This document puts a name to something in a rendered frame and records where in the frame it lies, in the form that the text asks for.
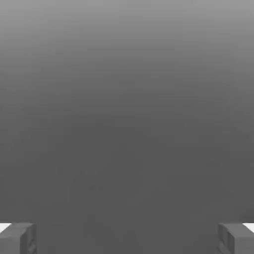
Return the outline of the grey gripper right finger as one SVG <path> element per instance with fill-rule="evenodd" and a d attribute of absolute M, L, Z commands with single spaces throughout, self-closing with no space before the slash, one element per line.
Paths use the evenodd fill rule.
<path fill-rule="evenodd" d="M 254 223 L 220 223 L 217 254 L 254 254 Z"/>

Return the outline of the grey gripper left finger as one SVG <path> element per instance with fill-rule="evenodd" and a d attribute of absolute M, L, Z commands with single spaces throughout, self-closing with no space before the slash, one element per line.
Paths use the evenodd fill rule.
<path fill-rule="evenodd" d="M 0 254 L 37 254 L 37 225 L 0 223 Z"/>

